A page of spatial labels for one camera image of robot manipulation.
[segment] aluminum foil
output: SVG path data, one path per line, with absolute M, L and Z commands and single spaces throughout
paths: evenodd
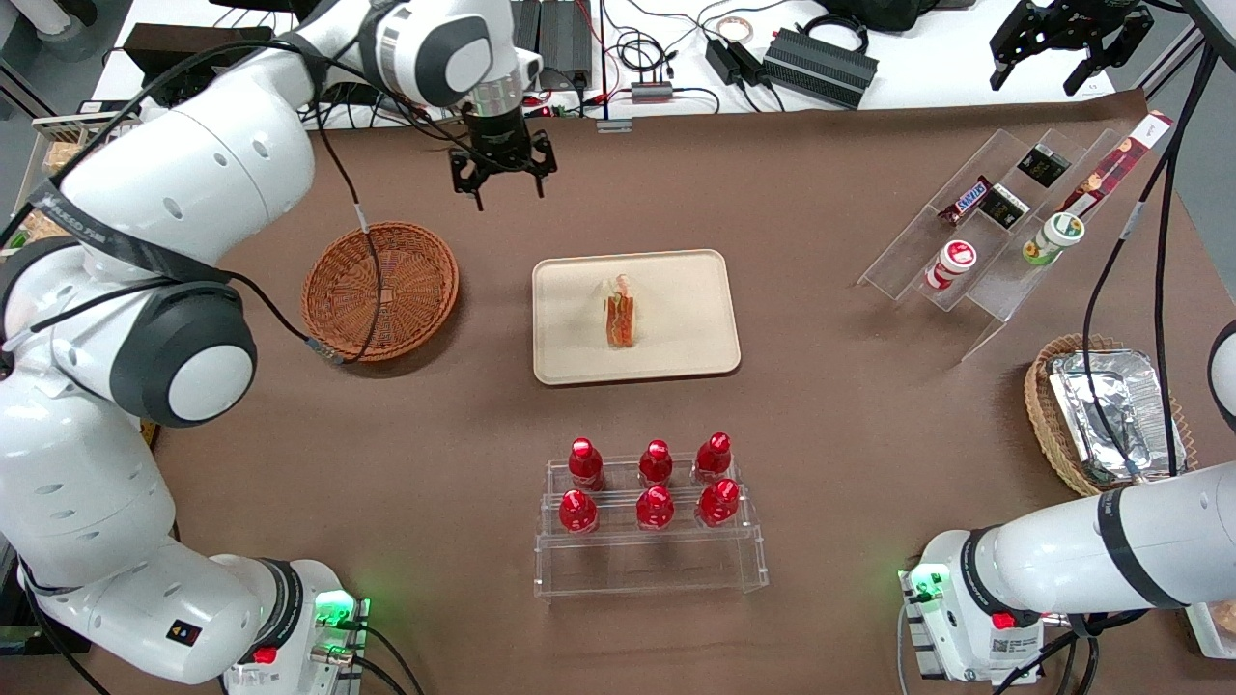
M 1047 364 L 1057 404 L 1085 474 L 1100 485 L 1168 477 L 1167 429 L 1158 375 L 1149 357 L 1136 350 L 1091 351 L 1090 370 L 1098 402 L 1090 392 L 1082 352 L 1060 355 Z M 1119 448 L 1107 437 L 1099 408 Z M 1188 470 L 1184 443 L 1174 423 L 1172 437 L 1180 471 Z

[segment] brown table surface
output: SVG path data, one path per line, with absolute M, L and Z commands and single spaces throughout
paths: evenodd
M 1127 131 L 1138 95 L 1073 105 L 662 117 L 635 132 L 550 124 L 561 171 L 450 188 L 446 156 L 405 130 L 332 134 L 370 220 L 440 234 L 462 268 L 442 334 L 384 367 L 335 369 L 256 299 L 247 398 L 206 427 L 164 430 L 157 455 L 184 542 L 205 554 L 315 558 L 373 599 L 373 625 L 430 695 L 897 691 L 895 571 L 936 533 L 1073 498 L 1038 450 L 1022 376 L 1080 329 L 1085 298 L 1151 166 L 1091 221 L 1010 326 L 918 296 L 895 305 L 854 281 L 997 127 L 1033 142 Z M 356 220 L 319 152 L 304 203 L 224 266 L 293 317 L 305 273 Z M 1096 329 L 1151 351 L 1152 204 L 1111 277 Z M 1177 207 L 1168 262 L 1173 391 L 1204 464 L 1236 438 L 1211 403 L 1206 355 L 1236 312 Z M 531 371 L 530 276 L 544 258 L 711 247 L 728 262 L 743 364 L 718 378 L 548 388 Z M 586 434 L 611 455 L 729 432 L 764 522 L 771 585 L 743 596 L 533 596 L 544 465 Z M 1187 650 L 1174 615 L 1103 638 L 1093 693 L 1231 693 L 1236 664 Z M 912 655 L 907 657 L 913 670 Z M 378 657 L 382 663 L 389 659 Z M 116 695 L 209 693 L 95 649 Z M 1054 691 L 1048 683 L 1026 693 Z M 367 693 L 382 693 L 366 679 Z M 911 691 L 989 691 L 922 681 Z M 54 658 L 0 660 L 0 693 L 84 694 Z

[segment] black power adapter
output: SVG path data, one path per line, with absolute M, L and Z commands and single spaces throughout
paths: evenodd
M 729 54 L 738 63 L 738 72 L 743 75 L 743 80 L 747 84 L 755 87 L 756 84 L 769 84 L 768 74 L 764 73 L 764 63 L 760 63 L 751 52 L 747 49 L 745 46 L 737 41 L 729 43 Z
M 705 57 L 708 58 L 708 64 L 717 72 L 717 77 L 721 78 L 722 84 L 726 87 L 737 84 L 738 80 L 743 79 L 742 67 L 734 59 L 733 53 L 721 41 L 709 38 L 708 47 L 705 49 Z

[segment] clear acrylic display stand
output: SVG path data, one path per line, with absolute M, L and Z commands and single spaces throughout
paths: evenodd
M 1047 131 L 1038 143 L 1064 157 L 1070 166 L 1051 188 L 1046 188 L 1017 168 L 1017 163 L 1033 146 L 1007 131 L 997 130 L 927 202 L 918 216 L 866 268 L 858 283 L 874 286 L 894 302 L 917 291 L 944 312 L 953 310 L 962 299 L 969 298 L 991 315 L 991 323 L 962 357 L 965 360 L 1000 333 L 1052 267 L 1028 263 L 1021 255 L 1022 246 L 1122 140 L 1122 135 L 1109 129 L 1085 148 L 1057 130 Z M 981 210 L 971 210 L 957 228 L 939 219 L 939 211 L 955 203 L 980 176 L 1007 188 L 1030 207 L 1030 211 L 1010 229 L 1000 226 Z M 1089 218 L 1095 210 L 1098 207 L 1085 216 Z M 978 261 L 969 272 L 953 281 L 948 289 L 937 291 L 927 284 L 925 275 L 936 263 L 939 250 L 954 239 L 970 242 L 978 254 Z
M 571 490 L 566 460 L 550 461 L 536 532 L 535 594 L 560 596 L 660 594 L 768 586 L 764 535 L 737 464 L 727 475 L 739 484 L 738 513 L 717 528 L 695 518 L 703 486 L 691 480 L 695 454 L 675 453 L 670 495 L 674 519 L 661 531 L 641 531 L 635 501 L 644 492 L 639 458 L 607 459 L 606 490 L 590 492 L 597 503 L 597 531 L 575 535 L 557 519 L 562 495 Z

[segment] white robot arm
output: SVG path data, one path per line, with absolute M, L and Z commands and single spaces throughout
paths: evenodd
M 331 623 L 356 602 L 320 563 L 208 559 L 169 538 L 174 505 L 137 419 L 201 424 L 248 390 L 256 346 L 214 266 L 309 189 L 295 110 L 357 80 L 315 57 L 461 105 L 472 145 L 452 155 L 457 190 L 554 168 L 519 109 L 540 58 L 514 47 L 507 0 L 324 0 L 281 38 L 297 52 L 257 53 L 36 192 L 74 239 L 0 266 L 0 534 L 23 586 L 135 667 L 222 675 L 232 694 L 330 693 L 347 660 Z
M 1236 432 L 1236 322 L 1215 340 L 1210 387 Z M 994 659 L 994 642 L 1018 631 L 1037 649 L 1042 616 L 1236 599 L 1236 461 L 944 532 L 907 579 L 954 680 L 1002 680 L 1016 662 Z

